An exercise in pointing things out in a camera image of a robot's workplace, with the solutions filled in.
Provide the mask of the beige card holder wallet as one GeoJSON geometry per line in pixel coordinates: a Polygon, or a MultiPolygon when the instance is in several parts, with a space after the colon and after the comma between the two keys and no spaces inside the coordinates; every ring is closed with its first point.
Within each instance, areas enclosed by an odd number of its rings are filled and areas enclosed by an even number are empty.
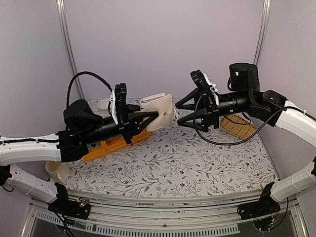
{"type": "Polygon", "coordinates": [[[171,125],[178,119],[178,113],[172,103],[172,95],[159,93],[140,100],[142,112],[158,112],[158,117],[146,127],[146,131],[151,132],[171,125]]]}

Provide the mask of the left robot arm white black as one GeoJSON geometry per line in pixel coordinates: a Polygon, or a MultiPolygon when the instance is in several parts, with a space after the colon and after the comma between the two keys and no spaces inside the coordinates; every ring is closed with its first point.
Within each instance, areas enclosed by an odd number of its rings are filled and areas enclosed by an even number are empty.
{"type": "Polygon", "coordinates": [[[66,187],[20,169],[20,162],[72,162],[89,153],[89,145],[122,136],[127,144],[158,117],[158,112],[142,112],[124,105],[121,121],[95,114],[84,99],[76,100],[63,112],[66,130],[35,138],[0,140],[0,183],[24,191],[46,203],[53,203],[62,214],[70,214],[73,203],[66,187]]]}

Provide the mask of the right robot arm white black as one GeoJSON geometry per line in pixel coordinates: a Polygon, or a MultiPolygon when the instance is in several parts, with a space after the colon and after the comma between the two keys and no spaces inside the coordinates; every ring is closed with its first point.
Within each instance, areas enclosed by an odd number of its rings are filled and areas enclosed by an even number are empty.
{"type": "Polygon", "coordinates": [[[260,91],[258,68],[254,64],[229,66],[229,93],[220,94],[215,83],[200,70],[190,73],[196,89],[176,103],[176,108],[192,113],[179,119],[178,125],[193,128],[197,134],[210,126],[219,128],[219,118],[246,112],[263,124],[286,130],[312,146],[316,145],[316,119],[283,95],[260,91]]]}

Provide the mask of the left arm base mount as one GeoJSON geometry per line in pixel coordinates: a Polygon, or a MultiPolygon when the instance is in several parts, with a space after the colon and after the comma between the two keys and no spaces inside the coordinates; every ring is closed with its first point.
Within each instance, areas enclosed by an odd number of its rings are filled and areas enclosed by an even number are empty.
{"type": "Polygon", "coordinates": [[[57,199],[53,203],[48,204],[48,209],[62,215],[63,217],[69,216],[87,220],[90,215],[91,205],[89,200],[82,199],[81,197],[77,200],[57,199]]]}

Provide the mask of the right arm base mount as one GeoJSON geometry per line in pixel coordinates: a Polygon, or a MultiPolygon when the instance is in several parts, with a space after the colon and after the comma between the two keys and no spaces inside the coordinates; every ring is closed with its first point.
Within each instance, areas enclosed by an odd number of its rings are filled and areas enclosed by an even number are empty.
{"type": "Polygon", "coordinates": [[[237,213],[240,215],[241,220],[278,213],[279,211],[279,203],[275,202],[270,197],[260,198],[258,201],[240,204],[237,207],[237,213]]]}

